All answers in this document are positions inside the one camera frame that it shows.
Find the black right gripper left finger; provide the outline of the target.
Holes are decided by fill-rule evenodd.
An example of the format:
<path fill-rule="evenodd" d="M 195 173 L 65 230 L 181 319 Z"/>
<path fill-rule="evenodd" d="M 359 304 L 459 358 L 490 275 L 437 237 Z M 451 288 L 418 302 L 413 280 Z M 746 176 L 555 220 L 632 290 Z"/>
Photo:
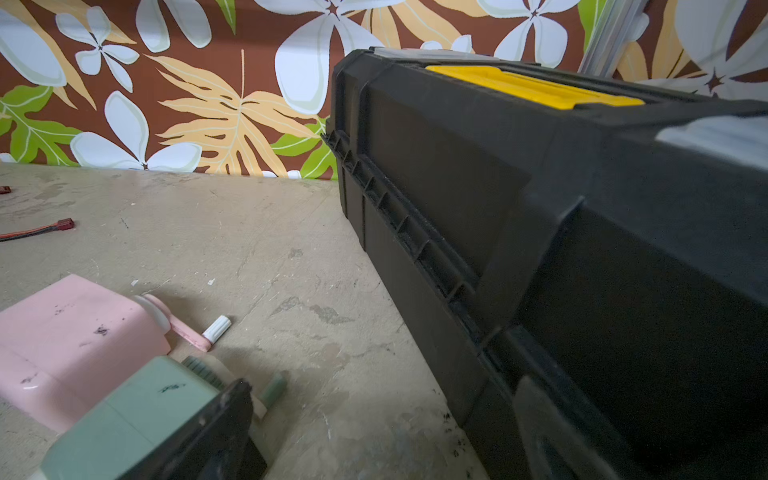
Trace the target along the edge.
<path fill-rule="evenodd" d="M 251 385 L 237 379 L 123 479 L 261 479 L 268 465 L 249 429 Z"/>

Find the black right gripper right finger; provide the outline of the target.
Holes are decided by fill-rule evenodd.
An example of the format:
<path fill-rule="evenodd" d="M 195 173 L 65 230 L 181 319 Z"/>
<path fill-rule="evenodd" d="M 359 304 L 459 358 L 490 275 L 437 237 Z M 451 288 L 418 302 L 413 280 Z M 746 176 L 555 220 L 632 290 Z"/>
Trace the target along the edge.
<path fill-rule="evenodd" d="M 646 479 L 631 461 L 583 432 L 529 376 L 516 388 L 513 408 L 533 479 Z"/>

